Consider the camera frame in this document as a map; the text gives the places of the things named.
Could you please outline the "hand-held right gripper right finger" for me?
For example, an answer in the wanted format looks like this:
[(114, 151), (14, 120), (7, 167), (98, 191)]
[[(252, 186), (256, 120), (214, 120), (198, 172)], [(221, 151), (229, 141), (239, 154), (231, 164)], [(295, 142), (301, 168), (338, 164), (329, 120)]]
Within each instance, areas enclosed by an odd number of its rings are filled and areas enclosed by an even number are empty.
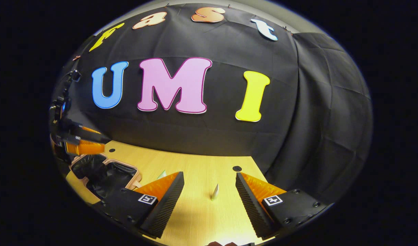
[(236, 188), (257, 237), (286, 237), (324, 214), (333, 204), (315, 199), (301, 189), (282, 190), (238, 172)]

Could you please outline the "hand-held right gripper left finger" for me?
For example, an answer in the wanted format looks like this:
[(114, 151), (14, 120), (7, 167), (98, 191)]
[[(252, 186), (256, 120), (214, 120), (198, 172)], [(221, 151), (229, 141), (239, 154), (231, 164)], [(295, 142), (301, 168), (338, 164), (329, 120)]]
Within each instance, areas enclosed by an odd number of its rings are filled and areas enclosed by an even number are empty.
[(176, 172), (137, 189), (116, 191), (93, 208), (133, 234), (161, 238), (184, 184), (184, 173)]

